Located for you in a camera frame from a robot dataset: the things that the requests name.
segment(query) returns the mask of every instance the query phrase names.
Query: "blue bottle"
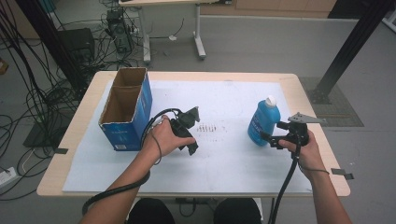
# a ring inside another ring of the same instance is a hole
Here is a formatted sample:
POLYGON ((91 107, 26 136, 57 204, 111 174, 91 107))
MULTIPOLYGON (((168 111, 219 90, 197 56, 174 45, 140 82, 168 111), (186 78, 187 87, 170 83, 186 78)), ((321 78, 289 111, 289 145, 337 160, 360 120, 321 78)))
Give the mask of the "blue bottle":
POLYGON ((269 95, 265 101, 259 102, 257 110, 248 125, 247 134, 254 143, 263 147, 268 142, 261 139, 260 132, 272 135, 278 122, 280 122, 280 113, 276 106, 276 99, 269 95))

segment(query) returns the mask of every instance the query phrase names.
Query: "person's leg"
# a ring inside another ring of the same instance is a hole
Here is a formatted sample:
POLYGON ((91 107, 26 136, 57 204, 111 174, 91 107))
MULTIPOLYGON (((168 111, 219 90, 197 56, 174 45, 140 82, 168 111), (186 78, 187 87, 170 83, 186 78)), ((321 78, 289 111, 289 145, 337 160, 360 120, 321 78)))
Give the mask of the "person's leg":
POLYGON ((139 200, 129 213, 128 224, 175 224, 171 212, 158 199, 139 200))
POLYGON ((260 210, 251 198, 229 198, 215 210, 214 224, 261 224, 260 210))

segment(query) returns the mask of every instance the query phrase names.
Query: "hand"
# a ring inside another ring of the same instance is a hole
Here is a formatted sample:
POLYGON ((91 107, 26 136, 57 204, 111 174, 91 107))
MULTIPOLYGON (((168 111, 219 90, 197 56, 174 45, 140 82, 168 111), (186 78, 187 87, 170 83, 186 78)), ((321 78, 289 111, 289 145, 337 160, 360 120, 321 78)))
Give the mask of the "hand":
MULTIPOLYGON (((301 148, 299 163, 303 168, 303 172, 305 176, 309 180, 312 180, 313 173, 322 173, 322 172, 309 171, 309 170, 325 171, 326 168, 323 164, 323 160, 321 159, 318 143, 317 140, 315 139, 314 134, 308 130, 308 135, 309 135, 309 142, 306 146, 301 148)), ((279 140, 279 144, 282 147, 287 148, 290 152, 295 152, 296 150, 296 145, 286 140, 279 140)))
POLYGON ((169 118, 166 115, 163 115, 162 118, 163 122, 156 125, 147 134, 142 150, 151 150, 151 153, 158 154, 159 158, 160 152, 157 143, 155 142, 155 139, 157 139, 158 144, 161 147, 162 156, 168 155, 177 147, 186 146, 195 142, 195 139, 193 137, 181 138, 175 136, 172 132, 169 118))

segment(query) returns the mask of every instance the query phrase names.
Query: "gray floor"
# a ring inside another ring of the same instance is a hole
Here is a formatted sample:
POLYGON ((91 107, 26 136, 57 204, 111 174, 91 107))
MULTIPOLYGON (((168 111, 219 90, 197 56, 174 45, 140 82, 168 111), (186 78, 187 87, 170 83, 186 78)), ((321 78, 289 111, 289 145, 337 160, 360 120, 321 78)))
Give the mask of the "gray floor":
MULTIPOLYGON (((299 77, 321 77, 353 29, 355 21, 289 20, 268 18, 202 17, 202 39, 207 58, 200 60, 191 39, 176 42, 153 39, 150 70, 208 72, 276 72, 299 77)), ((351 194, 342 202, 355 223, 393 223, 396 219, 396 167, 394 103, 396 76, 396 34, 380 24, 338 81, 364 127, 324 128, 342 168, 353 173, 348 181, 351 194)), ((0 76, 0 114, 14 119, 26 110, 26 90, 21 76, 10 62, 0 76)), ((46 85, 44 80, 39 84, 46 85)), ((16 166, 26 152, 21 144, 33 121, 17 128, 1 166, 16 166)), ((12 198, 36 188, 40 176, 23 180, 0 199, 12 198)), ((76 223, 87 198, 43 198, 35 193, 19 200, 0 202, 1 223, 76 223)), ((169 203, 178 223, 211 223, 213 212, 200 205, 192 217, 184 218, 178 206, 169 203)), ((269 200, 263 200, 265 219, 269 200)), ((182 207, 188 213, 188 206, 182 207)), ((283 199, 278 223, 315 223, 313 200, 283 199)))

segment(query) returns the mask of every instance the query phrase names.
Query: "cardboard box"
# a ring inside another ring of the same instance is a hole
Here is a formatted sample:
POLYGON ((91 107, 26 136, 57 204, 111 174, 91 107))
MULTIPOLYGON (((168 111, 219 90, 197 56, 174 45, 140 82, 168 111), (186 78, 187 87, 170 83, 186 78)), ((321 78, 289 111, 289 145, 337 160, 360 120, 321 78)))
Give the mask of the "cardboard box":
POLYGON ((117 151, 140 150, 152 95, 146 68, 121 68, 114 78, 99 126, 117 151))

